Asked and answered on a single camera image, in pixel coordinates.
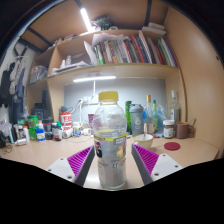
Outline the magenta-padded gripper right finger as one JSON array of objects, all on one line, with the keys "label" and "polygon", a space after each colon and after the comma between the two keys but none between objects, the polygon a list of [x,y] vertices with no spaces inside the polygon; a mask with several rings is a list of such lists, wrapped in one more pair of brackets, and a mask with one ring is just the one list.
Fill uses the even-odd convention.
[{"label": "magenta-padded gripper right finger", "polygon": [[136,144],[132,145],[131,153],[145,185],[182,169],[182,166],[166,153],[158,155]]}]

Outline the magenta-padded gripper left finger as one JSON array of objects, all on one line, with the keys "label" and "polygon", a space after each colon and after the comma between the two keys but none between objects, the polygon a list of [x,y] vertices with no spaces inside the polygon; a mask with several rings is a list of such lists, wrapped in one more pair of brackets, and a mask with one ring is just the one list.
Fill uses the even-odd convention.
[{"label": "magenta-padded gripper left finger", "polygon": [[47,171],[78,186],[83,186],[94,156],[94,147],[90,146],[68,158],[60,157],[47,168]]}]

